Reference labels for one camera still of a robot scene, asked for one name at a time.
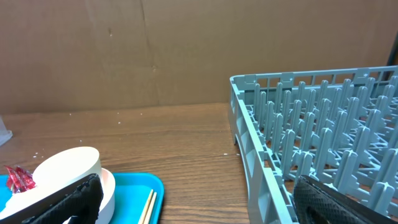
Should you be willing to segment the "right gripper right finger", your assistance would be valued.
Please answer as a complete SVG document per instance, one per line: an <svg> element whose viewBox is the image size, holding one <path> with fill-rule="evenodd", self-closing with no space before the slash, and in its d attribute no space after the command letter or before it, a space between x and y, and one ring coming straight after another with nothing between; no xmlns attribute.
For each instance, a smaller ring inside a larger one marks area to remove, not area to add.
<svg viewBox="0 0 398 224"><path fill-rule="evenodd" d="M300 224L395 224L307 175L298 177L293 197Z"/></svg>

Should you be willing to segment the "white cup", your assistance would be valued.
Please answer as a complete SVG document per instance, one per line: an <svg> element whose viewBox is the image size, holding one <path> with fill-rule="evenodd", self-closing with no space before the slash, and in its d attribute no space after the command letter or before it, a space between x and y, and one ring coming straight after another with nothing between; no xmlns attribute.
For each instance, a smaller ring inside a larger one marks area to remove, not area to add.
<svg viewBox="0 0 398 224"><path fill-rule="evenodd" d="M49 157L34 171L35 187L13 195L1 211L4 219L87 176L102 176L100 153L94 147L74 147Z"/></svg>

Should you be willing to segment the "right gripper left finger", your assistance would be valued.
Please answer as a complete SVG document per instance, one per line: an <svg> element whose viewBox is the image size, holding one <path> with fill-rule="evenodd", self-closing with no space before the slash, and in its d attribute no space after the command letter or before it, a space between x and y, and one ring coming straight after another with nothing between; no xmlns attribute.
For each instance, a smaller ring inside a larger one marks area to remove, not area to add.
<svg viewBox="0 0 398 224"><path fill-rule="evenodd" d="M92 173L1 219L1 224L94 224L99 217L102 199L100 177Z"/></svg>

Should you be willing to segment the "red snack wrapper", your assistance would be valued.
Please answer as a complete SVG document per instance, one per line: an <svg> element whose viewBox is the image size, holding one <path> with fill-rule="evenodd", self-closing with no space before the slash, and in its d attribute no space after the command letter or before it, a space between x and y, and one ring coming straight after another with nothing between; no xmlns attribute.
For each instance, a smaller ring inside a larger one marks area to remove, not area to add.
<svg viewBox="0 0 398 224"><path fill-rule="evenodd" d="M36 187L32 174L19 166L5 166L9 175L6 180L7 188L13 193L22 193Z"/></svg>

